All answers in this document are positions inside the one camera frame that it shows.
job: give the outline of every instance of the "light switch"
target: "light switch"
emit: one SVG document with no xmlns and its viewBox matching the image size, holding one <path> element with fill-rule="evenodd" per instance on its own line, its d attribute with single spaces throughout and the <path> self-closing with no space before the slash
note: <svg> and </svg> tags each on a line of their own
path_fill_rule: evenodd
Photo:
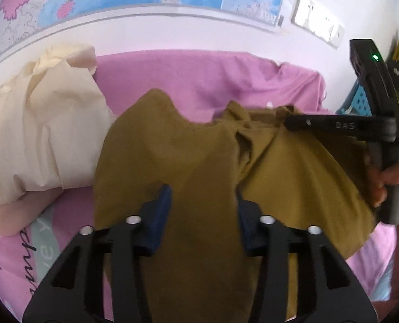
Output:
<svg viewBox="0 0 399 323">
<path fill-rule="evenodd" d="M 329 10 L 314 0 L 299 0 L 293 23 L 311 31 L 336 48 L 341 45 L 344 27 Z"/>
</svg>

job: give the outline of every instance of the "human hand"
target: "human hand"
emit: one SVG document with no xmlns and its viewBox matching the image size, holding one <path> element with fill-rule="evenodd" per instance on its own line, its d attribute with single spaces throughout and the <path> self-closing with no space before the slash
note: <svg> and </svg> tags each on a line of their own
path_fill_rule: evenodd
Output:
<svg viewBox="0 0 399 323">
<path fill-rule="evenodd" d="M 372 164 L 368 153 L 364 156 L 373 205 L 379 207 L 387 197 L 385 185 L 399 185 L 399 163 L 381 172 Z"/>
</svg>

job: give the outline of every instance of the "metal screw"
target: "metal screw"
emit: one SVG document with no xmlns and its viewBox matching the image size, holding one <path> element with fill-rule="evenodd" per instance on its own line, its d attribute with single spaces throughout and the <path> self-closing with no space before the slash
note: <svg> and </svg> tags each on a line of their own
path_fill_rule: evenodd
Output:
<svg viewBox="0 0 399 323">
<path fill-rule="evenodd" d="M 130 216 L 126 219 L 126 223 L 130 225 L 136 225 L 137 223 L 140 222 L 141 222 L 141 217 L 139 217 L 138 215 Z"/>
<path fill-rule="evenodd" d="M 93 232 L 93 227 L 92 226 L 84 226 L 82 228 L 80 228 L 80 234 L 82 236 L 88 236 L 89 234 L 92 234 Z"/>
<path fill-rule="evenodd" d="M 318 234 L 322 233 L 322 229 L 319 226 L 310 226 L 308 228 L 308 232 L 317 236 Z"/>
<path fill-rule="evenodd" d="M 259 221 L 265 225 L 272 225 L 276 219 L 270 215 L 264 215 L 259 218 Z"/>
</svg>

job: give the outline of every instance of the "pink bedsheet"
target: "pink bedsheet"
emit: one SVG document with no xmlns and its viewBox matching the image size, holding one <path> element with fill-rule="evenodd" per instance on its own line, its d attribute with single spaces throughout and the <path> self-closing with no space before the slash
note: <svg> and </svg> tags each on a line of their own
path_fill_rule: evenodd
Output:
<svg viewBox="0 0 399 323">
<path fill-rule="evenodd" d="M 96 81 L 116 115 L 150 88 L 161 88 L 188 119 L 206 122 L 229 100 L 245 106 L 294 104 L 310 113 L 322 108 L 325 83 L 317 72 L 277 66 L 247 53 L 142 51 L 98 58 Z M 20 319 L 31 295 L 81 226 L 93 224 L 92 188 L 67 190 L 30 226 L 0 238 L 0 298 Z M 395 248 L 392 227 L 379 225 L 348 262 L 365 290 L 374 290 Z M 107 314 L 109 286 L 105 284 Z"/>
</svg>

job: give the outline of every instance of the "white wall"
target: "white wall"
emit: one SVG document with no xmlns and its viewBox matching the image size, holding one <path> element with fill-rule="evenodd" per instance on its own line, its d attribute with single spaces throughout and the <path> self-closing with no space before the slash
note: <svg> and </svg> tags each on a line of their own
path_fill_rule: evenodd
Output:
<svg viewBox="0 0 399 323">
<path fill-rule="evenodd" d="M 399 29 L 399 0 L 316 0 L 346 27 L 336 50 L 289 22 L 295 0 L 285 0 L 282 35 L 249 27 L 243 18 L 223 21 L 224 13 L 206 11 L 212 18 L 195 17 L 198 9 L 173 7 L 125 8 L 83 16 L 43 30 L 7 50 L 0 57 L 0 84 L 35 59 L 49 45 L 83 42 L 98 55 L 144 49 L 181 48 L 247 51 L 277 61 L 288 61 L 321 72 L 327 82 L 324 105 L 336 110 L 356 77 L 349 62 L 349 39 L 372 38 L 387 57 Z"/>
<path fill-rule="evenodd" d="M 349 62 L 349 40 L 372 38 L 383 57 L 387 57 L 399 29 L 399 0 L 316 0 L 327 7 L 345 26 L 346 34 L 338 50 L 295 25 L 291 35 L 278 43 L 274 58 L 313 68 L 327 83 L 324 105 L 336 110 L 352 89 L 356 76 Z"/>
</svg>

